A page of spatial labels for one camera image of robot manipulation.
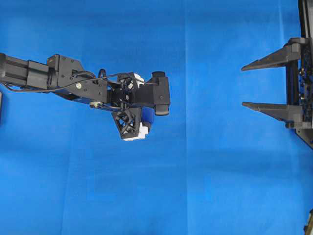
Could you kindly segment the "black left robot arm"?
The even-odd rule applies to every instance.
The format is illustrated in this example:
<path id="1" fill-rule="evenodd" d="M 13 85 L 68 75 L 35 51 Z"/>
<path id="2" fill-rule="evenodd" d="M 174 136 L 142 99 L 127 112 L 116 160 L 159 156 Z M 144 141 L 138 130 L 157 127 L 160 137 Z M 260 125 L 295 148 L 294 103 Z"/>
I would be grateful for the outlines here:
<path id="1" fill-rule="evenodd" d="M 17 93 L 53 93 L 91 108 L 109 111 L 121 139 L 141 140 L 149 134 L 151 121 L 143 118 L 142 105 L 131 101 L 145 81 L 135 73 L 117 73 L 111 81 L 101 69 L 98 75 L 83 69 L 80 61 L 55 54 L 46 64 L 0 55 L 0 83 Z"/>

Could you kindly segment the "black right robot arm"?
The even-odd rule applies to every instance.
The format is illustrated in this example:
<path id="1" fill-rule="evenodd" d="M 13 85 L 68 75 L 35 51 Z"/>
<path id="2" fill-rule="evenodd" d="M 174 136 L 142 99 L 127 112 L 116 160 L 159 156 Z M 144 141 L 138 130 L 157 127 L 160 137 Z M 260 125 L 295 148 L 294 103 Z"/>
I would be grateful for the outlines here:
<path id="1" fill-rule="evenodd" d="M 298 1 L 301 37 L 290 38 L 276 52 L 256 60 L 242 71 L 286 68 L 286 104 L 243 102 L 242 105 L 266 114 L 294 130 L 309 147 L 313 145 L 313 2 Z"/>

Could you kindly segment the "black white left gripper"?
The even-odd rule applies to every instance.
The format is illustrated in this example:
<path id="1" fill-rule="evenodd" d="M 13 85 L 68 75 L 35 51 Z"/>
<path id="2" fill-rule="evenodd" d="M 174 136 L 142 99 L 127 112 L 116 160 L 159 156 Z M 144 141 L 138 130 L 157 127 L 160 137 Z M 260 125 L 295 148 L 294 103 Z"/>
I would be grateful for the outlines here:
<path id="1" fill-rule="evenodd" d="M 108 82 L 112 117 L 124 141 L 145 139 L 149 124 L 142 121 L 142 108 L 133 104 L 134 92 L 144 84 L 136 73 L 119 75 L 116 82 Z"/>

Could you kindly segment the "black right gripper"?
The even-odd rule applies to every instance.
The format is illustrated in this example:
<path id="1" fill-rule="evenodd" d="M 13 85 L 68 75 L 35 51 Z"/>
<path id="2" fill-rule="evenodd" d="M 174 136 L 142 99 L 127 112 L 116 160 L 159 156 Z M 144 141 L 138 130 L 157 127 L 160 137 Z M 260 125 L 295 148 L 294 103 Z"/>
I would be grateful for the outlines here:
<path id="1" fill-rule="evenodd" d="M 286 66 L 287 104 L 242 102 L 252 110 L 266 114 L 313 147 L 313 49 L 311 38 L 291 38 L 288 45 L 241 68 L 241 71 Z"/>

